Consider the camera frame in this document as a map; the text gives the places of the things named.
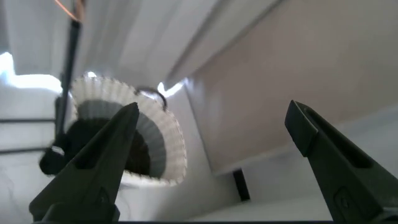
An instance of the beige panel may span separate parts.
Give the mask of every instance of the beige panel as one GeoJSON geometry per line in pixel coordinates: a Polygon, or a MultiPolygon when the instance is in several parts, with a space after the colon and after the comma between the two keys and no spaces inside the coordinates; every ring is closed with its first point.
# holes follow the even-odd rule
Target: beige panel
{"type": "Polygon", "coordinates": [[[398,1],[284,1],[187,90],[213,172],[290,141],[291,99],[330,122],[398,103],[398,1]]]}

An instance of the black pole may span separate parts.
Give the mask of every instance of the black pole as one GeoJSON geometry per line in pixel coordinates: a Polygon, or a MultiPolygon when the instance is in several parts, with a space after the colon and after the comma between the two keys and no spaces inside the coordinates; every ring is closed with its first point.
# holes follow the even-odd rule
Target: black pole
{"type": "Polygon", "coordinates": [[[61,77],[62,96],[55,102],[55,134],[62,134],[65,123],[65,115],[68,105],[68,92],[72,80],[73,64],[80,32],[80,23],[71,21],[69,31],[69,41],[67,45],[67,57],[65,61],[64,73],[61,77]]]}

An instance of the floor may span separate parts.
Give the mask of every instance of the floor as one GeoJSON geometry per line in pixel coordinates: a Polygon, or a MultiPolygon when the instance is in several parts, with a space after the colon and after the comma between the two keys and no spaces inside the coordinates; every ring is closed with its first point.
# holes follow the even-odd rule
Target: floor
{"type": "MultiPolygon", "coordinates": [[[[186,179],[175,187],[120,190],[116,199],[120,220],[186,220],[240,202],[233,175],[211,173],[185,89],[167,99],[185,138],[186,179]]],[[[39,152],[0,155],[1,223],[32,221],[28,205],[51,181],[39,170],[40,156],[39,152]]]]}

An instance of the laundry basket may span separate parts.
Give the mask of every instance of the laundry basket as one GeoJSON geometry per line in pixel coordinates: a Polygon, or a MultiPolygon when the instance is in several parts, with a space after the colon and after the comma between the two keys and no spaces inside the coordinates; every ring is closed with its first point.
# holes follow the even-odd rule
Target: laundry basket
{"type": "Polygon", "coordinates": [[[178,121],[157,100],[141,94],[150,88],[137,88],[107,77],[80,77],[72,83],[72,118],[112,118],[125,105],[137,102],[137,131],[143,137],[150,158],[149,175],[124,171],[123,187],[173,186],[182,182],[187,169],[187,153],[178,121]]]}

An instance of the orange wire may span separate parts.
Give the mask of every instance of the orange wire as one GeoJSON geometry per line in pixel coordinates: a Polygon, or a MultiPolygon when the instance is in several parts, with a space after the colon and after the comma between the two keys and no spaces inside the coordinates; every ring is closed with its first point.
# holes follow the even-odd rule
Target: orange wire
{"type": "Polygon", "coordinates": [[[78,22],[79,22],[79,20],[75,17],[75,15],[73,15],[65,6],[63,6],[63,4],[60,3],[59,0],[54,0],[54,1],[55,1],[55,3],[57,3],[57,4],[62,8],[62,10],[64,10],[74,21],[78,21],[78,22]]]}

